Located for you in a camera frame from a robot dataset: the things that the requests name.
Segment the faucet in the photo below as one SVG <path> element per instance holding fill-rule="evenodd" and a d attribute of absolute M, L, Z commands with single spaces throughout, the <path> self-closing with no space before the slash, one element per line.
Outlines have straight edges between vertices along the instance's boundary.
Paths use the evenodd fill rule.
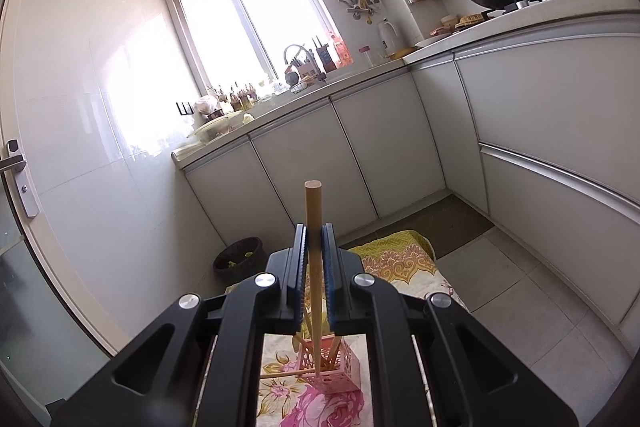
<path fill-rule="evenodd" d="M 298 52 L 293 57 L 291 62 L 287 60 L 287 51 L 289 51 L 289 48 L 298 48 Z M 305 52 L 307 62 L 300 62 L 299 60 L 297 60 L 296 57 L 300 54 L 300 51 Z M 316 62 L 316 58 L 314 57 L 313 53 L 310 53 L 309 50 L 304 46 L 300 46 L 300 44 L 290 44 L 289 46 L 284 48 L 282 57 L 284 58 L 284 63 L 287 66 L 291 64 L 291 66 L 296 67 L 296 69 L 298 70 L 298 74 L 300 75 L 300 80 L 302 80 L 302 77 L 304 75 L 312 76 L 314 78 L 317 78 L 318 80 L 326 79 L 326 75 L 322 73 L 322 70 L 318 67 L 318 63 Z"/>

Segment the cabinet door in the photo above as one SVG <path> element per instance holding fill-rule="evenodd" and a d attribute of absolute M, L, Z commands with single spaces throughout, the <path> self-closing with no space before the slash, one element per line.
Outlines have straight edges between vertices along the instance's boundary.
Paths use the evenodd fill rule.
<path fill-rule="evenodd" d="M 609 191 L 572 174 L 486 150 L 491 217 L 540 252 L 618 324 L 640 288 L 638 209 L 620 206 L 615 198 L 607 201 Z"/>
<path fill-rule="evenodd" d="M 488 212 L 478 138 L 453 61 L 411 74 L 429 118 L 447 187 Z"/>
<path fill-rule="evenodd" d="M 305 222 L 307 180 L 322 182 L 322 220 L 334 224 L 337 237 L 375 221 L 371 198 L 328 100 L 274 122 L 252 141 L 295 223 Z"/>
<path fill-rule="evenodd" d="M 186 175 L 227 245 L 255 235 L 268 253 L 291 246 L 293 224 L 248 140 Z"/>
<path fill-rule="evenodd" d="M 613 23 L 638 35 L 602 36 Z M 478 136 L 640 201 L 640 18 L 584 24 L 572 26 L 583 35 L 558 26 L 456 58 Z"/>
<path fill-rule="evenodd" d="M 334 101 L 380 216 L 445 186 L 416 94 L 411 75 L 405 73 Z"/>

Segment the floral tablecloth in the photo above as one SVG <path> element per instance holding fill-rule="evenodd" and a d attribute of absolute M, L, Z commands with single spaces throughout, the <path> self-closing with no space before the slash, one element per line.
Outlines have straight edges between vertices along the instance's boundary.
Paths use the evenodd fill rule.
<path fill-rule="evenodd" d="M 426 298 L 444 292 L 464 306 L 455 290 L 434 263 L 431 243 L 414 230 L 396 232 L 352 248 L 364 269 L 393 284 L 398 291 Z M 323 334 L 328 324 L 323 325 Z M 257 425 L 260 427 L 352 427 L 373 425 L 367 343 L 364 335 L 347 337 L 360 360 L 362 389 L 324 395 L 298 377 L 265 378 L 260 381 Z M 262 350 L 262 372 L 293 370 L 298 343 L 292 337 L 266 335 Z"/>

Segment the white countertop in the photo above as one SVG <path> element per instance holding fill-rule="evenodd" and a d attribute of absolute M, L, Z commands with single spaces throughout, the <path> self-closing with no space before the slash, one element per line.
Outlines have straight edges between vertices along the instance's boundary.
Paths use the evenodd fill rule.
<path fill-rule="evenodd" d="M 633 10 L 640 10 L 638 0 L 548 0 L 472 26 L 407 55 L 403 60 L 406 64 L 412 64 L 472 42 L 538 24 L 584 15 Z"/>
<path fill-rule="evenodd" d="M 325 98 L 340 90 L 347 89 L 355 84 L 366 82 L 367 80 L 380 76 L 381 74 L 398 70 L 408 64 L 425 60 L 426 58 L 448 52 L 473 42 L 553 21 L 585 15 L 638 10 L 640 10 L 640 2 L 638 2 L 638 0 L 549 0 L 542 3 L 532 4 L 531 6 L 521 10 L 516 10 L 515 12 L 498 16 L 492 20 L 483 22 L 477 26 L 473 26 L 460 33 L 456 33 L 455 35 L 442 39 L 441 41 L 434 42 L 421 50 L 407 55 L 405 58 L 387 62 L 377 68 L 353 74 L 322 87 L 313 86 L 308 88 L 298 95 L 293 95 L 295 98 L 292 100 L 284 102 L 278 107 L 269 110 L 267 113 L 258 116 L 254 121 L 244 124 L 230 133 L 220 136 L 197 149 L 192 148 L 191 150 L 178 155 L 174 152 L 172 153 L 172 157 L 174 158 L 174 163 L 179 168 L 185 168 L 187 165 L 219 149 L 229 142 L 232 142 L 258 127 L 268 124 L 300 107 L 308 105 L 309 103 Z"/>

